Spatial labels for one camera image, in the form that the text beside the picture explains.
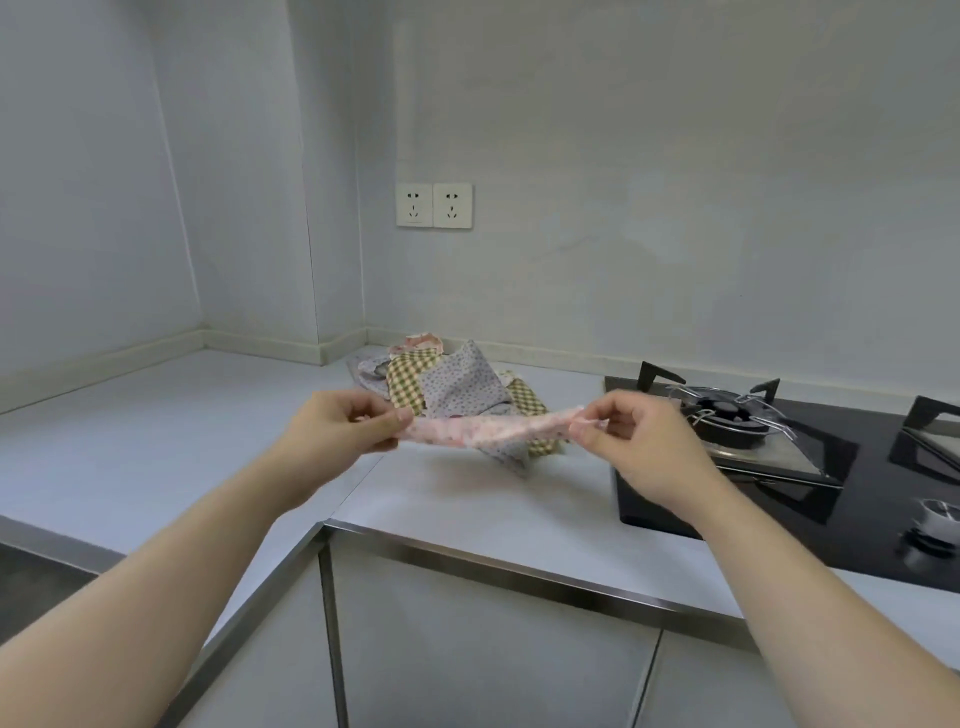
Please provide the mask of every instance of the gray floral fabric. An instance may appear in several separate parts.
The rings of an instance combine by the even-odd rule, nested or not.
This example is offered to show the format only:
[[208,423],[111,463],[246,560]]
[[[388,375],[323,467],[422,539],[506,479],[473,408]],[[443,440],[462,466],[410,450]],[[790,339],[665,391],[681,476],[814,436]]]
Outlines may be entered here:
[[[519,415],[500,377],[472,341],[418,377],[427,417]],[[482,449],[487,455],[525,476],[530,464],[527,444],[507,443]]]
[[384,400],[390,399],[390,387],[387,386],[387,367],[390,365],[390,355],[387,350],[383,354],[370,356],[360,354],[347,360],[347,369],[357,386],[369,389]]

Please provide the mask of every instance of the green checkered fabric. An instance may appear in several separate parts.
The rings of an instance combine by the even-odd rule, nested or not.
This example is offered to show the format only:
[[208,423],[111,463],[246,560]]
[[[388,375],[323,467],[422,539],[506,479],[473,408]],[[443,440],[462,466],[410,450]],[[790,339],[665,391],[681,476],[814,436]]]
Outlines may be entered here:
[[387,386],[394,407],[410,407],[415,415],[421,414],[426,409],[426,402],[417,375],[439,362],[440,354],[436,349],[417,349],[394,357],[387,366]]
[[[520,412],[527,417],[535,415],[545,415],[548,410],[546,405],[540,401],[540,398],[530,389],[530,385],[513,372],[507,372],[514,380],[507,385],[507,391],[514,398],[514,405]],[[527,451],[530,457],[541,457],[560,451],[560,442],[558,440],[531,440],[527,444]]]

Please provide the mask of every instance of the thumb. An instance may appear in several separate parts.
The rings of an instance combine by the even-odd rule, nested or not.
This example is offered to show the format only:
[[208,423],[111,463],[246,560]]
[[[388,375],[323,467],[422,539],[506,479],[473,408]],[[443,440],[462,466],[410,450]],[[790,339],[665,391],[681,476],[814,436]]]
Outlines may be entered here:
[[570,424],[570,436],[577,445],[602,457],[608,463],[619,468],[619,463],[626,453],[627,443],[619,438],[608,435],[599,427],[583,422]]
[[357,445],[360,449],[372,448],[377,443],[396,436],[413,421],[414,411],[410,407],[403,407],[356,423],[354,431],[357,433]]

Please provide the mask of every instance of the wall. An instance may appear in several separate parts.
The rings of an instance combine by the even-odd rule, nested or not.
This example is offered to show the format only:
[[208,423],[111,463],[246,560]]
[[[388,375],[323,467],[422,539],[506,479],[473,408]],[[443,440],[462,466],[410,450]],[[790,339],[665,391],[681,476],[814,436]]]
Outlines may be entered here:
[[370,326],[957,391],[956,3],[353,7]]
[[300,111],[282,0],[147,0],[206,322],[317,343]]
[[0,376],[193,328],[142,18],[0,4]]
[[352,78],[340,0],[289,0],[320,340],[361,328]]

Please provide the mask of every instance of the white countertop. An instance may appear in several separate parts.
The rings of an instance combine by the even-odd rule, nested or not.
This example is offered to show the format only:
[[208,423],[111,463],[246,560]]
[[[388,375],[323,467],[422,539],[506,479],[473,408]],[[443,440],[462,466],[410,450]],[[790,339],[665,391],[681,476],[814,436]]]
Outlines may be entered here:
[[[509,368],[551,409],[602,389],[599,376]],[[8,413],[0,416],[0,515],[129,553],[272,442],[310,392],[350,385],[342,362],[197,352]],[[541,460],[521,480],[478,452],[405,443],[361,458],[280,519],[214,631],[331,517],[740,616],[706,544],[620,523],[609,467],[581,449]],[[838,573],[960,668],[960,595]]]

